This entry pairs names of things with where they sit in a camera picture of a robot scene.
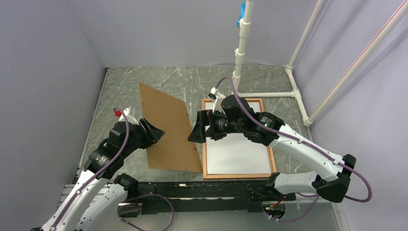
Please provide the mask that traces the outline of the brown backing board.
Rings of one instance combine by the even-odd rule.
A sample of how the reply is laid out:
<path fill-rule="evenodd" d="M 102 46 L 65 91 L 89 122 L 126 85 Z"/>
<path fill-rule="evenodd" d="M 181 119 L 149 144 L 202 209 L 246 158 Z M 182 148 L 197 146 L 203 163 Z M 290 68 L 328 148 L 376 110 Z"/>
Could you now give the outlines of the brown backing board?
<path fill-rule="evenodd" d="M 147 149 L 150 168 L 202 173 L 196 144 L 188 141 L 192 132 L 185 102 L 139 82 L 142 117 L 163 130 L 160 141 Z"/>

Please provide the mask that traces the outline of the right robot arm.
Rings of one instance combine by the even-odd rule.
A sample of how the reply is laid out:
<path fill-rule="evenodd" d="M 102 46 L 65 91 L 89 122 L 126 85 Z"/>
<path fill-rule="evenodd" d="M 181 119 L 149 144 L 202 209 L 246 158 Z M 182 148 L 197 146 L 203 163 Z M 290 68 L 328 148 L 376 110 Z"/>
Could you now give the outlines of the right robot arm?
<path fill-rule="evenodd" d="M 253 109 L 246 99 L 230 95 L 221 101 L 221 110 L 197 112 L 196 124 L 188 141 L 218 141 L 228 134 L 242 134 L 251 142 L 283 150 L 308 166 L 307 173 L 273 173 L 265 186 L 266 196 L 276 200 L 291 193 L 316 193 L 334 203 L 346 197 L 356 158 L 351 154 L 319 153 L 310 140 L 293 130 L 282 119 L 269 112 Z"/>

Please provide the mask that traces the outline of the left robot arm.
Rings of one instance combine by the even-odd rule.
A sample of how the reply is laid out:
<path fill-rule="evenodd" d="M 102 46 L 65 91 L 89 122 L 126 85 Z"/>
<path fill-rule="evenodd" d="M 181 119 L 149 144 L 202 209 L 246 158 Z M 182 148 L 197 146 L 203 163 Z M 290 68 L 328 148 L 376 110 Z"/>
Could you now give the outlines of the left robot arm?
<path fill-rule="evenodd" d="M 54 215 L 36 231 L 91 231 L 122 201 L 139 195 L 139 183 L 127 174 L 114 177 L 124 160 L 137 149 L 147 149 L 165 135 L 146 119 L 120 119 L 85 162 L 84 169 Z"/>

